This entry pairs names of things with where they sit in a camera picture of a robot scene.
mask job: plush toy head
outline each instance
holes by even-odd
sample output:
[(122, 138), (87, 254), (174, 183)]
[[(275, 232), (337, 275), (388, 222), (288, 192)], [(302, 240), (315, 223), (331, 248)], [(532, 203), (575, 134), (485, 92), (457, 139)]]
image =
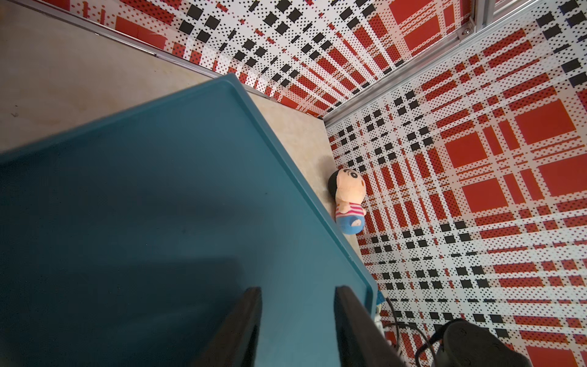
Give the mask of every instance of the plush toy head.
[(339, 204), (341, 201), (360, 204), (367, 195), (363, 177), (351, 169), (341, 169), (332, 174), (328, 180), (328, 191)]

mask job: beige floor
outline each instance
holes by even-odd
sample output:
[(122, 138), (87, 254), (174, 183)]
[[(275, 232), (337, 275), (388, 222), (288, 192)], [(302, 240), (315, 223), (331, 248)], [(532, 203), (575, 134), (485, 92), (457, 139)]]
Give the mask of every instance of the beige floor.
[[(0, 153), (208, 80), (7, 1), (0, 50)], [(323, 121), (251, 97), (332, 213), (326, 182), (336, 166)], [(359, 254), (356, 236), (348, 240)]]

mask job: red and white plaid wall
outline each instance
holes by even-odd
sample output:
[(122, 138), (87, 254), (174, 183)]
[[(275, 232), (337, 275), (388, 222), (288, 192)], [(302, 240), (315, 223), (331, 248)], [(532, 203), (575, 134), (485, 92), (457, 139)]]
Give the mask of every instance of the red and white plaid wall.
[(470, 0), (46, 0), (323, 116), (467, 21)]
[(368, 183), (360, 249), (400, 321), (461, 317), (534, 367), (586, 365), (585, 14), (545, 1), (328, 131)]

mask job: blue shorts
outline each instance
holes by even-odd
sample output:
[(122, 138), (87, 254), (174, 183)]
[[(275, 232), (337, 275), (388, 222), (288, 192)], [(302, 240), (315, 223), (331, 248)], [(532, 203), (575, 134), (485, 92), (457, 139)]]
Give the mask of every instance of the blue shorts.
[[(360, 220), (361, 224), (355, 227), (352, 227), (351, 224), (356, 221)], [(340, 227), (340, 230), (344, 234), (357, 234), (363, 230), (365, 226), (365, 217), (364, 216), (348, 216), (348, 217), (338, 217), (336, 219), (336, 223)]]

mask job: plush toy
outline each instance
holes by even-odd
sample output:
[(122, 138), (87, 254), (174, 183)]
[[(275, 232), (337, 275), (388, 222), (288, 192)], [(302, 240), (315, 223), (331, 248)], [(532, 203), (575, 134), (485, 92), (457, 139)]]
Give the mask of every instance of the plush toy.
[(357, 234), (365, 226), (361, 203), (367, 195), (363, 177), (354, 170), (341, 169), (328, 180), (328, 191), (336, 201), (336, 223), (344, 234)]

